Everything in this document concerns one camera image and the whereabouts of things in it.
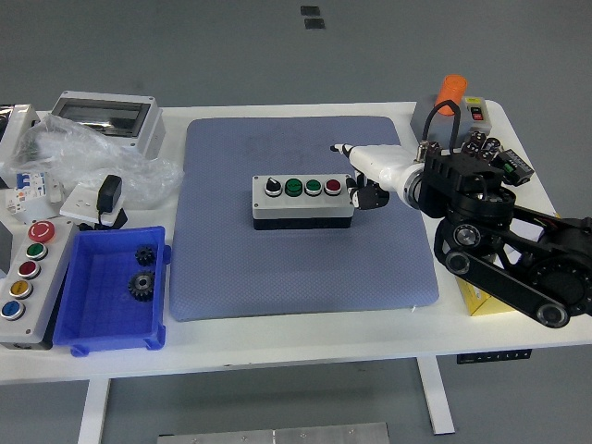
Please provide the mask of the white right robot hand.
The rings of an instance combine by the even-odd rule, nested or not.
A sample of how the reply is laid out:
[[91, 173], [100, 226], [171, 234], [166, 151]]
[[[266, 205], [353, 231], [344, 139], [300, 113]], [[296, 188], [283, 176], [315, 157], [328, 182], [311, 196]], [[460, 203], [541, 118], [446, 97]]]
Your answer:
[[354, 168], [354, 178], [346, 180], [346, 187], [356, 209], [383, 207], [391, 192], [407, 206], [419, 208], [415, 194], [420, 190], [424, 167], [415, 161], [414, 154], [387, 144], [334, 144], [330, 150], [346, 156]]

